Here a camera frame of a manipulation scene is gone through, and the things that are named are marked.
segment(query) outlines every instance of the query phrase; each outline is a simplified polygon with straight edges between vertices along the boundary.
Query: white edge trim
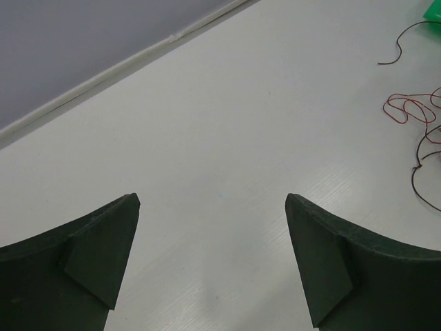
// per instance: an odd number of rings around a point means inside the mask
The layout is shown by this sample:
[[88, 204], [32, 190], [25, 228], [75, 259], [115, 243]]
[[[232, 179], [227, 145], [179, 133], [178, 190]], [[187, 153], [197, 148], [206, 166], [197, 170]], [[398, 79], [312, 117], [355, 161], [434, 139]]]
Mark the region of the white edge trim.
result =
[[108, 79], [111, 79], [112, 77], [115, 77], [116, 75], [127, 70], [130, 66], [133, 66], [134, 64], [136, 64], [142, 60], [147, 59], [152, 53], [160, 50], [164, 46], [167, 46], [171, 43], [174, 43], [175, 41], [178, 41], [182, 37], [206, 26], [207, 24], [211, 23], [212, 21], [216, 20], [217, 18], [223, 16], [227, 12], [230, 12], [234, 8], [240, 6], [241, 4], [243, 4], [247, 1], [249, 1], [249, 0], [235, 0], [231, 3], [229, 3], [228, 5], [222, 7], [221, 9], [206, 16], [204, 19], [196, 22], [195, 24], [192, 24], [188, 28], [185, 28], [184, 30], [180, 31], [179, 33], [173, 34], [170, 37], [132, 55], [131, 57], [127, 58], [126, 60], [123, 60], [122, 62], [108, 68], [107, 70], [104, 70], [103, 72], [97, 74], [96, 76], [92, 77], [91, 79], [78, 85], [77, 87], [67, 91], [66, 93], [63, 93], [59, 97], [49, 101], [48, 103], [42, 105], [41, 107], [39, 107], [36, 110], [32, 111], [31, 113], [27, 114], [26, 116], [21, 117], [17, 121], [11, 123], [10, 125], [4, 127], [3, 129], [1, 129], [0, 130], [0, 140], [19, 131], [22, 128], [28, 126], [33, 121], [40, 119], [41, 117], [50, 113], [51, 111], [56, 110], [57, 108], [73, 101], [78, 96], [80, 96], [80, 95], [86, 93], [87, 91], [91, 90], [92, 88], [96, 87], [98, 84], [101, 84], [104, 81], [107, 81]]

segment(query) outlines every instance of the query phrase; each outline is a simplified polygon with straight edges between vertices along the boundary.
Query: gray wall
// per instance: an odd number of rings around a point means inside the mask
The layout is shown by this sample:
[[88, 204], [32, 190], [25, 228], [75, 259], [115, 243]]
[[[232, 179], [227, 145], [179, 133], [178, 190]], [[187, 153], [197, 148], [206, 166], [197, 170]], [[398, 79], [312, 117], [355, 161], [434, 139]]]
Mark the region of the gray wall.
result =
[[233, 0], [3, 0], [0, 129]]

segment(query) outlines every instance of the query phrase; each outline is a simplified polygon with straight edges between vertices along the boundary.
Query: black object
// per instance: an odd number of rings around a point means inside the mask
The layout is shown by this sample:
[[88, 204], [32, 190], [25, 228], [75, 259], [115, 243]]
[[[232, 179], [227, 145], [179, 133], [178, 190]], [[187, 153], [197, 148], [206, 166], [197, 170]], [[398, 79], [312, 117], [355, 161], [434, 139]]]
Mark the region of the black object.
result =
[[441, 252], [361, 228], [299, 195], [285, 208], [315, 328], [441, 329]]
[[139, 217], [129, 194], [0, 248], [1, 331], [102, 331], [115, 308]]

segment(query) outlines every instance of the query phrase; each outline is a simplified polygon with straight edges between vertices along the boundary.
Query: white surface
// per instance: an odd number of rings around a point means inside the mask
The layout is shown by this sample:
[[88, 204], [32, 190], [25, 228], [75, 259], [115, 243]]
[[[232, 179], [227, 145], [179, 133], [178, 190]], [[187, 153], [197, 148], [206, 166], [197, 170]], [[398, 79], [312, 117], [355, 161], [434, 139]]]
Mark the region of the white surface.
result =
[[440, 85], [440, 40], [416, 29], [376, 66], [428, 2], [262, 0], [0, 151], [0, 243], [137, 192], [106, 331], [311, 330], [287, 193], [441, 250], [409, 182], [422, 128], [380, 110]]

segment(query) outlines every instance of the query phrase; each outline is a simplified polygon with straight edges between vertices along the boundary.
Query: white table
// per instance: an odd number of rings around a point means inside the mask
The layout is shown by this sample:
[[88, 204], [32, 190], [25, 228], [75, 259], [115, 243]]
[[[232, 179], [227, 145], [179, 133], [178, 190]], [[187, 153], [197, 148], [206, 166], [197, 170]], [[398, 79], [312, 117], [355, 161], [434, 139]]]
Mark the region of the white table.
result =
[[[106, 331], [311, 330], [289, 192], [441, 250], [441, 218], [409, 181], [423, 128], [381, 111], [441, 85], [441, 37], [416, 29], [399, 63], [376, 65], [429, 3], [258, 2], [1, 150], [0, 244], [137, 192]], [[439, 167], [418, 174], [432, 199]]]

